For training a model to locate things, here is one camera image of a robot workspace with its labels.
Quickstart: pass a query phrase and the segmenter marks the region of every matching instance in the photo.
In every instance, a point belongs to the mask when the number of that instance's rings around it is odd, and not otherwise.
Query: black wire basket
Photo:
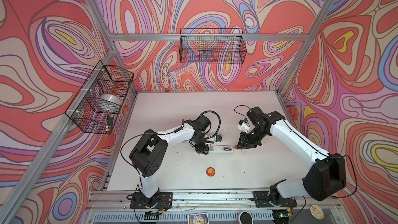
[[[242,34],[242,28],[182,28],[180,62],[243,64],[247,50]]]
[[[133,79],[134,74],[122,67],[102,64],[82,101],[65,114],[83,132],[111,134]]]

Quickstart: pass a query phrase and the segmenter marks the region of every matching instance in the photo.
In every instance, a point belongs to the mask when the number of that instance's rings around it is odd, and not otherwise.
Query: psychedelic wall pattern
[[[0,0],[0,204],[106,52],[84,0]],[[71,127],[15,223],[77,222],[131,100],[111,135]]]
[[[113,33],[179,33],[242,27],[245,33],[307,33],[324,0],[97,0]],[[181,64],[179,42],[120,41],[138,91],[274,90],[301,42],[248,41],[238,64]]]
[[[119,41],[116,47],[137,91],[274,90],[300,44],[248,41],[243,64],[181,63],[179,41]]]
[[[397,14],[398,0],[336,0],[283,92],[298,130],[353,160],[341,202],[357,224],[398,223]]]
[[[179,33],[240,26],[245,33],[307,33],[324,0],[97,0],[112,33]]]

